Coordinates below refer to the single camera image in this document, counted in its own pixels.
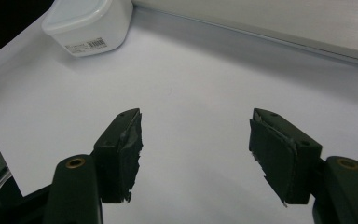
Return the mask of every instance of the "container lid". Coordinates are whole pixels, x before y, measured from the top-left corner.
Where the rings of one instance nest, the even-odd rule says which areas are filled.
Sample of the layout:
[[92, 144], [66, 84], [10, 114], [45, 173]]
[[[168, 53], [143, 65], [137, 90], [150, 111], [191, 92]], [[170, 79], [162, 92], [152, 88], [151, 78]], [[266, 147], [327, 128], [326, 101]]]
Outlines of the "container lid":
[[112, 0], [56, 0], [42, 29], [48, 35], [64, 33], [91, 24], [110, 8]]

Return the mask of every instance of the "brass screw hole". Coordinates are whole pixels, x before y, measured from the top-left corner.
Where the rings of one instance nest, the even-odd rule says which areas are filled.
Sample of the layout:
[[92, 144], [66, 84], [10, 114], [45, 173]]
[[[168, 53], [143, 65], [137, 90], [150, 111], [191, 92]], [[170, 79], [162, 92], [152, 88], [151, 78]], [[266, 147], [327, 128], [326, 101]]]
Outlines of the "brass screw hole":
[[351, 161], [344, 158], [339, 158], [337, 160], [338, 164], [341, 165], [344, 168], [347, 168], [349, 170], [358, 170], [358, 164], [355, 161]]
[[86, 163], [86, 160], [84, 160], [83, 158], [74, 158], [66, 163], [66, 168], [75, 169], [84, 165], [84, 163]]

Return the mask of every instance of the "label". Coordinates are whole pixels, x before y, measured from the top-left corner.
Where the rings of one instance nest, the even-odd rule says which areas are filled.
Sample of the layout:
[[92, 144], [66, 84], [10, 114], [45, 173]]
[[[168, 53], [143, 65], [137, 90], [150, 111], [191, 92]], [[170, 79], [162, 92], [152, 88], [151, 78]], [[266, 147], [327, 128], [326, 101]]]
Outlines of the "label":
[[76, 54], [76, 53], [84, 53], [84, 52], [92, 51], [95, 49], [103, 49], [106, 48], [107, 45], [103, 41], [103, 39], [99, 37], [78, 44], [65, 45], [65, 47], [69, 49], [69, 51], [71, 51], [73, 54]]

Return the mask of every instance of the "white table surface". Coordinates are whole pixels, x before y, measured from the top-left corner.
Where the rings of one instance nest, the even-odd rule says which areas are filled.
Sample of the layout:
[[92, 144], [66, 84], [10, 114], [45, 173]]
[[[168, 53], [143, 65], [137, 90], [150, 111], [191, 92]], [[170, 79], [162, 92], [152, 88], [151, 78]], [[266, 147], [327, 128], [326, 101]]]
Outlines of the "white table surface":
[[74, 58], [40, 23], [0, 50], [0, 149], [23, 194], [135, 107], [140, 171], [105, 223], [313, 223], [313, 200], [285, 208], [248, 151], [254, 107], [321, 143], [323, 159], [358, 160], [358, 65], [146, 9], [119, 49]]

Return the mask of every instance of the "white plastic container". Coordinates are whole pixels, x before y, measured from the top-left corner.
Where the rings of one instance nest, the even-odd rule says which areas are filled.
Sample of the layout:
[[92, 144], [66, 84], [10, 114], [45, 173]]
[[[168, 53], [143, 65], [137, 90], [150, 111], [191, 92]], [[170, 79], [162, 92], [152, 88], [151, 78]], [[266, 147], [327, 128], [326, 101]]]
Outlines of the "white plastic container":
[[56, 0], [42, 29], [70, 54], [87, 56], [120, 46], [131, 14], [131, 0]]

